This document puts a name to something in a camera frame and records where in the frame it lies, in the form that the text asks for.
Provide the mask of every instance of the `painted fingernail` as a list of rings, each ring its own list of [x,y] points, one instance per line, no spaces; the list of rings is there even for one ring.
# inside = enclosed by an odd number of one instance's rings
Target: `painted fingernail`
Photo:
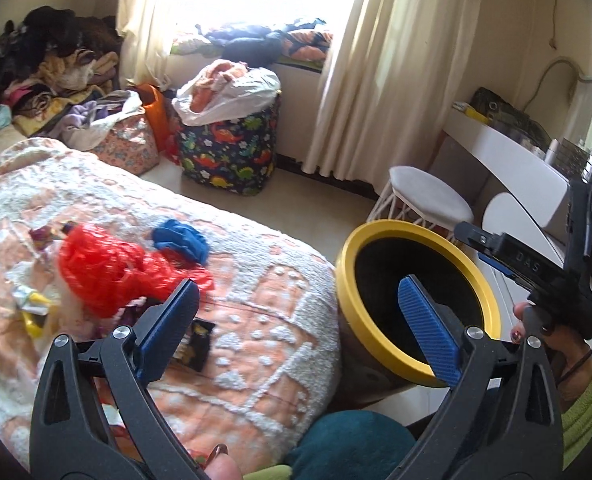
[[[211,453],[207,457],[207,462],[205,462],[205,467],[207,467],[211,462],[213,462],[218,455],[227,455],[229,454],[229,449],[227,449],[227,444],[217,444],[214,449],[211,450]]]

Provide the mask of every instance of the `dinosaur print bag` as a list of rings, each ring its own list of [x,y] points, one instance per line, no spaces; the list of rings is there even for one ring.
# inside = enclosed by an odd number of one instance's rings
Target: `dinosaur print bag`
[[[265,110],[204,126],[181,124],[176,134],[185,174],[200,184],[252,196],[276,165],[280,94]]]

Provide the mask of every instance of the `stool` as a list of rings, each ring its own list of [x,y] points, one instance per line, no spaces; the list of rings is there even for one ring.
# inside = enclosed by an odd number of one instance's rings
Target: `stool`
[[[401,210],[396,208],[401,202]],[[441,179],[411,166],[389,168],[389,181],[369,213],[367,222],[378,220],[388,209],[387,218],[406,220],[414,211],[419,218],[414,224],[448,231],[447,240],[453,241],[453,230],[460,222],[471,222],[474,214],[469,204]]]

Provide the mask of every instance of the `floral bag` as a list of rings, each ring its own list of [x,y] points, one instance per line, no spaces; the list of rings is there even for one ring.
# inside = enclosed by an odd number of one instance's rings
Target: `floral bag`
[[[185,174],[209,186],[252,196],[276,165],[276,125],[281,96],[247,117],[205,124],[181,124],[176,134]]]
[[[116,123],[105,139],[89,152],[134,175],[149,171],[159,161],[156,139],[144,113]]]

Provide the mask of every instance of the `curtain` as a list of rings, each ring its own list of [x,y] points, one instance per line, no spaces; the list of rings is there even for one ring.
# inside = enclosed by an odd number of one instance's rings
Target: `curtain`
[[[169,85],[165,75],[175,31],[174,0],[118,0],[116,30],[123,37],[121,87]]]
[[[456,94],[480,0],[354,0],[323,70],[303,170],[364,180],[427,164]]]

